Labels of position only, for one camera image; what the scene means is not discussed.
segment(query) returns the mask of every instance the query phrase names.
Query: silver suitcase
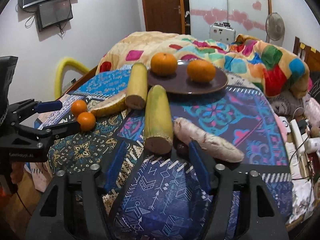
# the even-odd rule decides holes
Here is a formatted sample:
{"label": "silver suitcase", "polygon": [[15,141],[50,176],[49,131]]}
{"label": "silver suitcase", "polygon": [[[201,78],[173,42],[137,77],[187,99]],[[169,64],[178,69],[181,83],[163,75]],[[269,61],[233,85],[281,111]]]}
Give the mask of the silver suitcase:
{"label": "silver suitcase", "polygon": [[236,39],[236,30],[229,23],[215,23],[210,26],[209,38],[218,42],[230,44]]}

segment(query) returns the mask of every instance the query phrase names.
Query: human hand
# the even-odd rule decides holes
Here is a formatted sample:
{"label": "human hand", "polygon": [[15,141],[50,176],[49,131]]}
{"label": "human hand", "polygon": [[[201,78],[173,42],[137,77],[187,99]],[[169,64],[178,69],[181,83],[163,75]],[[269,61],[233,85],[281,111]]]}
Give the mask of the human hand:
{"label": "human hand", "polygon": [[24,167],[24,163],[22,162],[12,163],[11,165],[12,172],[10,174],[10,177],[13,184],[18,184],[20,181],[22,181],[23,167]]}

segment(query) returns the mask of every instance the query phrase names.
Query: blue gripper pad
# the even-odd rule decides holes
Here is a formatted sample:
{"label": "blue gripper pad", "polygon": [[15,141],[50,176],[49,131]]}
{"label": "blue gripper pad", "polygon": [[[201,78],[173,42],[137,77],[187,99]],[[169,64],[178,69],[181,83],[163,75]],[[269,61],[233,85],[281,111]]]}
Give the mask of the blue gripper pad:
{"label": "blue gripper pad", "polygon": [[113,154],[109,156],[109,160],[112,160],[112,162],[108,165],[108,170],[105,172],[106,183],[104,189],[106,192],[109,192],[116,187],[116,180],[126,153],[127,144],[123,141],[113,150]]}
{"label": "blue gripper pad", "polygon": [[203,152],[196,141],[189,143],[189,158],[195,169],[201,189],[209,194],[211,191],[213,168],[215,166],[214,159]]}

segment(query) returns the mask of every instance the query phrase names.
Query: patterned tablecloth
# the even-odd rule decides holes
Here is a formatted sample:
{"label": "patterned tablecloth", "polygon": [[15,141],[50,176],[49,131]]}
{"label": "patterned tablecloth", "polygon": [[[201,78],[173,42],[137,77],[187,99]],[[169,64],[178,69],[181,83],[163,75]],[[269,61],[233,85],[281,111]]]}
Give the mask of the patterned tablecloth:
{"label": "patterned tablecloth", "polygon": [[[84,99],[96,105],[124,89],[130,68],[103,72],[62,98],[63,109],[41,115],[44,127],[73,119],[70,105]],[[273,111],[260,90],[228,73],[225,90],[205,96],[169,95],[172,119],[185,117],[207,132],[221,136],[245,153],[239,172],[257,170],[284,217],[292,212],[292,182],[284,143]],[[212,197],[200,187],[188,161],[143,153],[144,112],[123,112],[97,121],[93,132],[55,141],[49,151],[52,172],[84,171],[92,163],[103,165],[117,145],[126,142],[127,154],[114,185],[106,186],[103,199],[110,223],[120,239],[196,239],[208,217]],[[234,192],[226,239],[233,237],[239,192]]]}

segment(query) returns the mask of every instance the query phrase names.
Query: yellow foam tube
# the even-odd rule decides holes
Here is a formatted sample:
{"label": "yellow foam tube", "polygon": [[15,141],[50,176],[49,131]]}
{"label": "yellow foam tube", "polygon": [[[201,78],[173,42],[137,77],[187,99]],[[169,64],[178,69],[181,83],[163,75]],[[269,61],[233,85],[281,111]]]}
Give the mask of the yellow foam tube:
{"label": "yellow foam tube", "polygon": [[76,61],[75,59],[71,57],[65,57],[63,60],[60,61],[58,68],[57,68],[57,73],[56,73],[56,79],[54,82],[54,97],[58,99],[61,97],[62,93],[62,71],[66,65],[71,65],[75,67],[77,70],[84,72],[85,74],[90,71],[89,68],[87,68],[85,65],[80,63],[79,61]]}

